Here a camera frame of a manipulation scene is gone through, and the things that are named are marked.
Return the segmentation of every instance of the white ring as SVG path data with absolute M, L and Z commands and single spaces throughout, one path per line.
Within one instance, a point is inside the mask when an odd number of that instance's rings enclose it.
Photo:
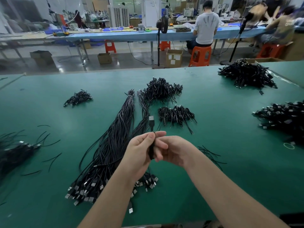
M 291 145 L 291 144 L 289 144 L 289 143 L 286 143 L 286 142 L 285 142 L 283 145 L 284 145 L 287 149 L 294 149 L 294 148 L 295 148 L 293 145 Z

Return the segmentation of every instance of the white t-shirt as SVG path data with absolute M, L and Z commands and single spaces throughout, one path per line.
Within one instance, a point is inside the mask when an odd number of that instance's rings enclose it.
M 194 30 L 197 30 L 196 42 L 202 45 L 212 44 L 218 24 L 219 16 L 214 12 L 199 15 L 194 26 Z

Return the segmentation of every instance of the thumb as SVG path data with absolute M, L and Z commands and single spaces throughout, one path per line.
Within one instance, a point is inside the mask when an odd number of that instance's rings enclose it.
M 150 132 L 148 134 L 148 136 L 143 140 L 143 142 L 139 145 L 140 147 L 142 147 L 143 149 L 148 149 L 148 147 L 150 145 L 152 145 L 152 143 L 155 140 L 155 133 L 154 132 Z

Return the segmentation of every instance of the gray floor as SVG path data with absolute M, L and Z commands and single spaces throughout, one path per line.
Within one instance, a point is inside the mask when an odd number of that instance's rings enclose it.
M 218 42 L 215 54 L 220 52 L 222 42 Z M 221 57 L 218 55 L 212 55 L 210 59 L 210 65 L 218 65 L 220 61 L 229 60 L 235 44 L 225 43 Z M 254 58 L 256 53 L 253 53 L 253 49 L 248 47 L 249 43 L 240 42 L 233 61 L 239 58 Z M 154 61 L 151 60 L 150 42 L 148 43 L 127 43 L 127 42 L 116 42 L 115 47 L 117 53 L 112 53 L 111 64 L 100 65 L 97 59 L 98 53 L 105 53 L 104 45 L 93 46 L 88 49 L 89 60 L 86 60 L 86 69 L 84 69 L 78 53 L 75 47 L 52 45 L 52 46 L 41 46 L 37 45 L 34 47 L 22 47 L 19 48 L 19 52 L 25 59 L 24 64 L 16 54 L 14 50 L 7 49 L 4 51 L 8 61 L 0 58 L 0 74 L 18 74 L 27 73 L 27 75 L 42 75 L 50 73 L 69 73 L 69 72 L 83 72 L 83 71 L 106 71 L 116 69 L 136 69 L 136 68 L 147 68 L 151 69 L 152 64 L 157 64 L 157 45 L 154 43 Z M 171 43 L 171 49 L 185 49 L 186 43 L 174 42 Z M 52 53 L 54 60 L 53 65 L 40 68 L 36 65 L 35 61 L 30 58 L 29 53 L 36 50 L 48 50 Z M 166 51 L 160 53 L 160 63 L 163 64 L 165 61 Z M 190 54 L 184 51 L 182 58 L 182 67 L 187 67 L 190 61 Z

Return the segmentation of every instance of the white paper label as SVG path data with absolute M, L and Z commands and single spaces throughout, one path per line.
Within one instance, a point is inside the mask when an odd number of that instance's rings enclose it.
M 181 58 L 180 58 L 180 55 L 174 55 L 174 57 L 173 57 L 175 60 L 180 60 Z

